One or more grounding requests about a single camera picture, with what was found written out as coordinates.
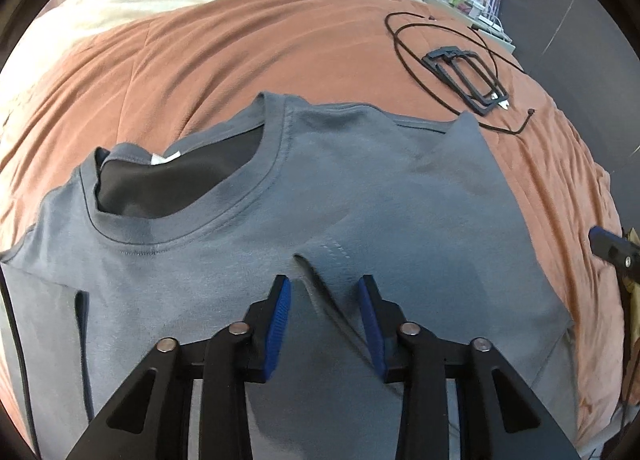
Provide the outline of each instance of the gray shirt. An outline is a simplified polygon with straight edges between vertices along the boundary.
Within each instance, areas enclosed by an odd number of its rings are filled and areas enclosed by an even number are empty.
[[[293,280],[292,312],[273,379],[248,387],[257,459],[393,457],[401,396],[362,347],[354,282],[366,273],[436,335],[491,339],[573,438],[572,322],[475,117],[438,123],[264,93],[164,155],[261,125],[251,160],[153,219],[98,209],[106,161],[151,160],[131,144],[99,148],[0,255],[44,458],[64,458],[86,408],[100,410],[158,339],[210,337],[279,273]],[[456,426],[452,416],[453,457]]]

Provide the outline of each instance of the metal screw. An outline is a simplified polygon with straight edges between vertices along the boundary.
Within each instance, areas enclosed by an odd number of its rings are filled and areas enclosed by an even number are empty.
[[[420,333],[420,325],[408,321],[400,325],[400,331],[405,335],[418,335]]]
[[[165,337],[158,341],[156,348],[159,352],[170,352],[177,344],[178,342],[173,337]]]
[[[488,352],[492,348],[491,341],[489,339],[485,339],[484,337],[479,337],[474,339],[474,348],[479,352]]]
[[[231,323],[231,325],[229,325],[229,332],[231,332],[233,335],[246,334],[247,332],[249,332],[249,325],[247,325],[247,323],[245,323],[244,321]]]

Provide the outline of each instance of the bed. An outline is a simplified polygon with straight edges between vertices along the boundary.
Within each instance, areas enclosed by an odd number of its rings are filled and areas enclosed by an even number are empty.
[[[453,119],[402,68],[383,22],[393,12],[461,29],[421,0],[66,0],[34,21],[0,74],[0,249],[20,239],[42,198],[95,147],[129,141],[161,153],[229,119],[262,90]],[[397,27],[410,21],[392,19]],[[403,39],[422,54],[448,45],[478,50],[441,30],[407,30]],[[619,234],[620,221],[608,174],[552,98],[512,66],[497,66],[510,108],[486,122],[515,130],[535,113],[519,136],[483,134],[575,322],[580,447],[609,425],[620,398],[616,274],[591,256],[587,239],[593,225]],[[464,110],[452,91],[433,89]],[[25,434],[4,368],[0,390]]]

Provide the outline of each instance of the black cable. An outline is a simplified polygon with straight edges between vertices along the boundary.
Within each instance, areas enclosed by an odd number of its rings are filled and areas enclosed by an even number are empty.
[[[402,63],[402,66],[404,66],[404,69],[409,73],[409,75],[414,79],[414,81],[417,82],[417,84],[420,85],[420,87],[425,92],[427,92],[427,94],[429,94],[434,100],[437,101],[437,103],[439,103],[441,106],[443,106],[444,108],[449,110],[451,113],[455,114],[456,116],[459,116],[460,114],[462,114],[462,112],[456,110],[455,108],[453,108],[446,101],[441,99],[433,90],[431,90],[429,87],[427,87],[427,85],[425,85],[422,82],[422,80],[420,78],[418,78],[418,76],[416,76],[415,72],[411,69],[409,64],[406,62],[406,60],[402,56],[398,46],[402,47],[407,53],[409,53],[409,55],[416,62],[418,62],[418,63],[420,63],[420,65],[422,65],[422,60],[420,59],[420,57],[418,57],[413,50],[409,49],[409,47],[407,47],[407,45],[400,39],[399,34],[402,31],[404,31],[405,29],[414,28],[414,27],[431,27],[431,28],[435,28],[435,29],[441,29],[441,30],[444,30],[444,31],[449,31],[451,33],[457,34],[458,36],[462,36],[466,40],[472,42],[473,44],[476,44],[478,47],[482,47],[483,49],[485,49],[487,51],[487,53],[489,53],[489,56],[491,57],[492,62],[494,62],[494,66],[495,66],[495,69],[496,69],[496,78],[498,77],[498,74],[497,74],[497,63],[496,63],[496,61],[494,59],[494,56],[497,56],[498,58],[500,58],[504,62],[506,62],[509,65],[513,66],[513,68],[516,68],[517,70],[519,70],[523,74],[526,74],[526,72],[523,69],[521,69],[518,65],[514,65],[509,60],[507,60],[506,58],[502,57],[500,54],[498,54],[494,50],[490,49],[488,47],[488,45],[486,44],[486,42],[484,41],[484,39],[478,33],[476,33],[476,35],[481,39],[482,44],[480,44],[479,42],[476,42],[473,38],[471,38],[469,36],[466,36],[466,34],[463,34],[463,33],[461,33],[460,31],[458,31],[456,29],[452,29],[450,27],[441,26],[441,25],[437,25],[437,24],[412,23],[412,24],[406,24],[406,25],[400,27],[398,30],[393,30],[391,28],[391,25],[389,24],[389,18],[391,18],[393,16],[398,16],[398,15],[409,15],[409,16],[413,16],[413,17],[424,18],[424,16],[422,16],[422,15],[419,15],[419,14],[416,14],[416,13],[409,13],[409,12],[389,13],[385,17],[385,27],[386,27],[386,30],[389,32],[389,34],[391,34],[391,37],[393,38],[394,50],[396,51],[396,56],[398,57],[398,60],[400,61],[400,63]],[[484,129],[490,130],[492,132],[505,133],[507,135],[519,135],[526,128],[527,124],[529,123],[529,120],[531,119],[531,116],[535,112],[536,111],[533,108],[530,108],[527,111],[527,118],[524,120],[524,122],[522,123],[522,125],[520,126],[520,128],[518,130],[510,130],[510,129],[507,129],[507,128],[495,127],[495,126],[487,125],[487,124],[484,124],[484,123],[478,123],[478,125],[480,127],[484,128]]]
[[[640,349],[638,350],[638,357],[636,357],[636,362],[634,364],[634,369],[631,371],[631,378],[629,379],[629,386],[626,389],[626,397],[622,402],[622,420],[620,421],[620,433],[618,434],[618,443],[622,440],[622,437],[625,435],[625,421],[626,421],[626,413],[629,408],[629,400],[631,400],[631,391],[634,387],[634,383],[636,380],[636,375],[638,373],[638,366],[640,365]]]
[[[18,333],[18,324],[15,321],[14,306],[11,303],[9,288],[6,286],[6,280],[4,279],[2,267],[0,267],[0,293],[2,294],[2,302],[4,302],[6,318],[9,320],[9,328],[11,330],[11,336],[14,339],[15,351],[18,356],[18,367],[20,368],[20,377],[22,378],[22,391],[24,392],[24,406],[27,414],[27,426],[29,426],[29,430],[31,433],[33,450],[36,453],[37,458],[42,458],[40,456],[40,447],[38,446],[38,437],[36,436],[36,426],[33,422],[33,410],[31,409],[29,380],[27,379],[27,364],[24,360],[24,350],[22,349],[22,341],[20,341],[20,334]]]

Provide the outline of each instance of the crew neckline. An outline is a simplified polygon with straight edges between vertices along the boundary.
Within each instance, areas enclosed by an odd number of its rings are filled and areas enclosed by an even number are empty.
[[[107,150],[99,148],[92,152],[80,167],[84,200],[92,225],[103,236],[118,243],[153,246],[185,237],[222,217],[252,193],[260,190],[261,183],[284,160],[284,143],[287,138],[283,135],[286,131],[287,111],[286,97],[261,93],[230,120],[204,132],[187,135],[167,148],[162,157],[169,157],[176,151],[187,153],[264,126],[260,145],[244,166],[236,169],[187,207],[164,217],[149,219],[115,215],[100,211],[97,205],[100,169],[105,162],[118,159],[150,164],[151,153],[130,143],[116,145],[104,158],[100,158],[100,152],[104,156]]]

